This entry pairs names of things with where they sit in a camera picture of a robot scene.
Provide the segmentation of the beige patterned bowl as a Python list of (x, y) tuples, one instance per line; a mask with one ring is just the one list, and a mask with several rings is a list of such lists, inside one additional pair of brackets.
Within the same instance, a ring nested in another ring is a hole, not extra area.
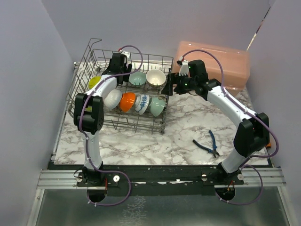
[(154, 69), (146, 73), (146, 80), (151, 86), (161, 86), (165, 83), (166, 76), (162, 71)]

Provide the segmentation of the celadon green bowl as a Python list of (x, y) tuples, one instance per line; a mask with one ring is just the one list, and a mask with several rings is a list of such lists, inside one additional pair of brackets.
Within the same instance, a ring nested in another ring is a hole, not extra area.
[(150, 103), (150, 112), (154, 117), (159, 116), (165, 108), (165, 98), (164, 97), (153, 97)]

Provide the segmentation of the blue floral bowl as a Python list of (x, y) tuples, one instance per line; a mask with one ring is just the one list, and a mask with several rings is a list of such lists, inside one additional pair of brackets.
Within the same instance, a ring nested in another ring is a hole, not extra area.
[(147, 94), (140, 94), (137, 96), (135, 101), (135, 110), (139, 115), (142, 115), (150, 102), (150, 96)]

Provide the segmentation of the white round bowl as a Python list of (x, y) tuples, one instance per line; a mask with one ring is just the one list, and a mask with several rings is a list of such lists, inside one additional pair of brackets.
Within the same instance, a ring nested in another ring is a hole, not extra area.
[(128, 112), (136, 101), (136, 94), (127, 92), (122, 95), (121, 101), (119, 103), (120, 109), (123, 112)]

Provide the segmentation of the grey bowl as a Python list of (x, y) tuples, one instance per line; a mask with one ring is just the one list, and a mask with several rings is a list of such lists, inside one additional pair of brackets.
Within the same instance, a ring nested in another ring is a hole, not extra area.
[(104, 105), (109, 109), (114, 109), (121, 101), (122, 92), (118, 89), (112, 90), (104, 99)]

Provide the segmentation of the yellow-green bowl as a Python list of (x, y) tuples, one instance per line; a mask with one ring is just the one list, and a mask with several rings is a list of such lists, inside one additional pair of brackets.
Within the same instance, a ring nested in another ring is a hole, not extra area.
[(93, 77), (88, 83), (88, 88), (92, 89), (100, 80), (101, 80), (101, 76)]

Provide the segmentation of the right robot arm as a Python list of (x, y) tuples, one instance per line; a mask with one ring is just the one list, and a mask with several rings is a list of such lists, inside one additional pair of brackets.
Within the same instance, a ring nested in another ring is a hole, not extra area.
[(222, 89), (217, 79), (209, 79), (202, 60), (183, 61), (178, 73), (169, 73), (162, 94), (182, 95), (195, 91), (198, 96), (219, 108), (236, 126), (233, 140), (234, 149), (219, 164), (216, 179), (227, 184), (253, 153), (260, 151), (269, 143), (269, 118), (265, 113), (257, 114)]

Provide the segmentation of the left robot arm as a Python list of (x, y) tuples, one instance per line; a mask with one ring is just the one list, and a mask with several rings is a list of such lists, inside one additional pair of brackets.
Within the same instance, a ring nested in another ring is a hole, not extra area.
[(103, 161), (99, 148), (99, 132), (104, 123), (103, 100), (117, 87), (123, 75), (129, 72), (127, 56), (114, 53), (100, 80), (86, 93), (75, 98), (73, 121), (84, 139), (85, 162), (83, 180), (98, 186), (104, 180)]

